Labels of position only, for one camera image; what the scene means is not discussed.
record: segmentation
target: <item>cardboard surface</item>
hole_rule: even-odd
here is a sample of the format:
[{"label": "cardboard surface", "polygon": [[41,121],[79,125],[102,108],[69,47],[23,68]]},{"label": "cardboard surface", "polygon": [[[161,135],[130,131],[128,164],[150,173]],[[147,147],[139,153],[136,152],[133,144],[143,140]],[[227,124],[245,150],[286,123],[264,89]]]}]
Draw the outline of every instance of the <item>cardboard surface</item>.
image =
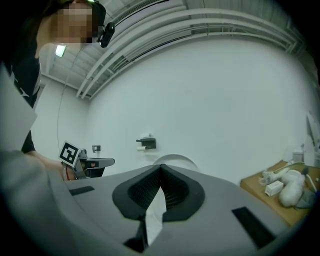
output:
[{"label": "cardboard surface", "polygon": [[[274,166],[270,167],[268,170],[275,171],[283,166],[286,165],[287,162],[280,161],[279,163],[275,164]],[[306,166],[295,166],[292,169],[301,172]],[[308,173],[315,185],[315,187],[319,190],[320,189],[320,181],[316,182],[316,178],[320,179],[320,168],[310,167],[309,166],[309,173]],[[305,216],[308,215],[310,209],[299,209],[296,210],[293,207],[286,208],[281,205],[279,202],[279,193],[275,194],[274,196],[268,196],[265,194],[265,186],[261,186],[259,184],[258,179],[262,177],[262,172],[259,172],[253,176],[244,178],[241,180],[240,187],[244,190],[248,191],[250,194],[255,196],[256,198],[260,199],[270,208],[272,208],[277,214],[279,214],[290,226],[294,225],[298,221],[302,220]],[[312,187],[309,184],[309,180],[305,179],[305,186],[310,188],[312,191]]]}]

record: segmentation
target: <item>small white box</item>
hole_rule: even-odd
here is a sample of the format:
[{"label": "small white box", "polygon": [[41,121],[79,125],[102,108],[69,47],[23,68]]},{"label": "small white box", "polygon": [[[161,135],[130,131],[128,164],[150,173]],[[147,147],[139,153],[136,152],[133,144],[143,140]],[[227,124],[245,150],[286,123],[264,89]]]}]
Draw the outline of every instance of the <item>small white box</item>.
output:
[{"label": "small white box", "polygon": [[272,197],[273,195],[279,193],[283,187],[284,184],[277,180],[274,183],[267,185],[264,193],[266,193],[269,197]]}]

